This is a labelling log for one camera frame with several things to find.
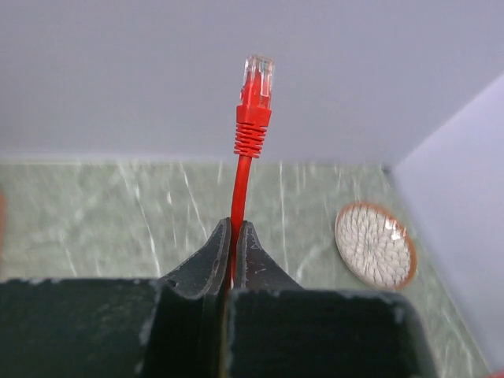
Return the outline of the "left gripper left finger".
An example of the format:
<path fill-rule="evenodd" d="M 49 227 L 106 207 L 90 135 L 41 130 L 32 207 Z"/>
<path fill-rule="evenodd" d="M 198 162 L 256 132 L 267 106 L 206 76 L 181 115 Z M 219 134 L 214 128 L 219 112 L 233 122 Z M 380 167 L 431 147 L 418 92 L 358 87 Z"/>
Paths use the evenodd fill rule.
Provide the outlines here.
<path fill-rule="evenodd" d="M 1 284 L 4 377 L 215 377 L 231 225 L 161 278 Z"/>

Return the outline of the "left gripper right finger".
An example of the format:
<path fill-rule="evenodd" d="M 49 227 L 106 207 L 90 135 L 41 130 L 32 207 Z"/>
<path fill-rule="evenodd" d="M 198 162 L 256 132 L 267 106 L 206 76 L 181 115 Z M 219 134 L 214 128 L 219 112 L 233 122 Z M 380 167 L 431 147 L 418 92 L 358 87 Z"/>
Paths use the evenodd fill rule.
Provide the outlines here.
<path fill-rule="evenodd" d="M 434 377 L 417 311 L 391 291 L 301 287 L 244 222 L 226 308 L 229 377 Z"/>

